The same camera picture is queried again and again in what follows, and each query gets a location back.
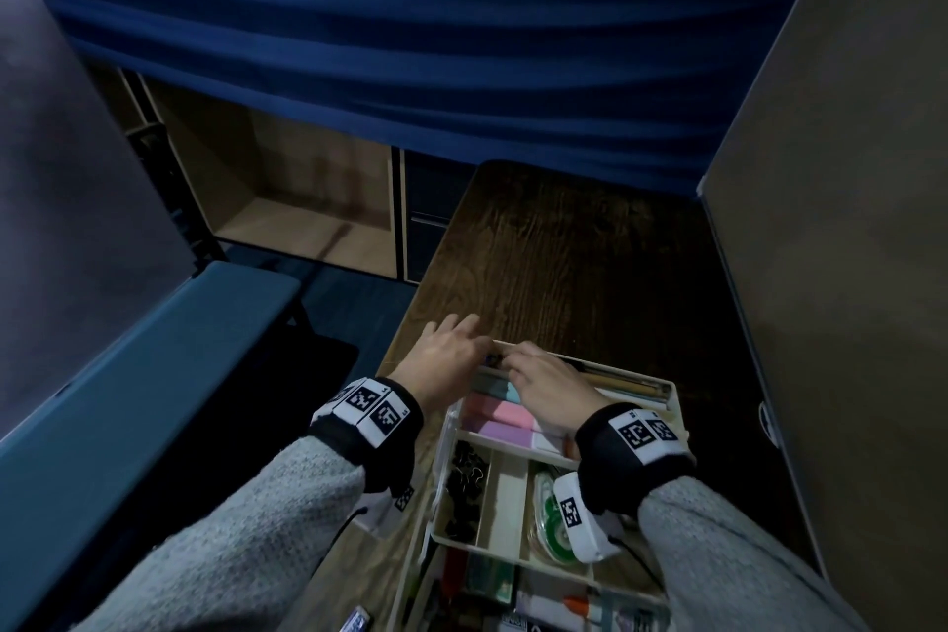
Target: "person's left hand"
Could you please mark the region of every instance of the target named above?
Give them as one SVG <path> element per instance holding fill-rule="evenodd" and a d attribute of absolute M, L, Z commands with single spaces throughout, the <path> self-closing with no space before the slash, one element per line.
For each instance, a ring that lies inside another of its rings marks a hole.
<path fill-rule="evenodd" d="M 467 395 L 478 365 L 495 351 L 494 341 L 478 334 L 478 315 L 468 315 L 460 323 L 458 318 L 451 314 L 440 326 L 426 325 L 414 348 L 389 375 L 418 400 L 426 416 Z"/>

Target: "gray knit sweater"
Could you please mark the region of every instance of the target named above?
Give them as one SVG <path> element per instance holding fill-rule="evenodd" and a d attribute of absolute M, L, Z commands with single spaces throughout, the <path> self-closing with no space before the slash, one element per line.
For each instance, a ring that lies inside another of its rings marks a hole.
<path fill-rule="evenodd" d="M 149 554 L 76 632 L 275 629 L 362 485 L 362 470 L 319 440 L 294 442 Z M 639 522 L 679 632 L 868 629 L 812 569 L 692 478 L 649 494 Z"/>

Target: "black drawer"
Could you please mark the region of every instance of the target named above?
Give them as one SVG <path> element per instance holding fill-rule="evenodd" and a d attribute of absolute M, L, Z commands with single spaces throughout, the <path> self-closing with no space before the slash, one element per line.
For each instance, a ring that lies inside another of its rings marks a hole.
<path fill-rule="evenodd" d="M 406 278 L 410 282 L 420 283 L 425 270 L 432 262 L 438 243 L 444 236 L 447 225 L 443 222 L 409 218 L 408 263 L 405 266 Z"/>
<path fill-rule="evenodd" d="M 451 219 L 474 176 L 475 165 L 405 151 L 405 203 L 412 214 Z M 409 245 L 411 243 L 409 224 Z"/>

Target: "hand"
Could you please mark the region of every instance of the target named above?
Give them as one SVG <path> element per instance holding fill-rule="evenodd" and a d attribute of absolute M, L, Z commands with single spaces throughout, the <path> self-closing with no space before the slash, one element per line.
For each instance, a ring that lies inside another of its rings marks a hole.
<path fill-rule="evenodd" d="M 501 368 L 509 372 L 520 401 L 535 418 L 573 432 L 592 413 L 613 402 L 587 383 L 574 367 L 529 341 L 509 351 Z"/>
<path fill-rule="evenodd" d="M 480 317 L 448 315 L 429 323 L 414 348 L 389 377 L 407 389 L 427 416 L 468 394 L 478 365 L 494 352 L 494 341 L 478 335 Z"/>

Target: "dark wooden tabletop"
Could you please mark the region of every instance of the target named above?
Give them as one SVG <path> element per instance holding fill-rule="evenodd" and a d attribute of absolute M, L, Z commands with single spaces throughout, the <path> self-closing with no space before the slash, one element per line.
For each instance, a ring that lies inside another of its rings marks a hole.
<path fill-rule="evenodd" d="M 674 381 L 701 480 L 814 565 L 784 460 L 757 419 L 762 394 L 697 201 L 485 163 L 379 373 L 448 313 L 480 314 L 496 339 Z M 418 464 L 431 466 L 440 428 L 426 424 Z M 384 619 L 409 534 L 377 542 L 346 530 L 287 622 L 336 629 L 356 604 Z"/>

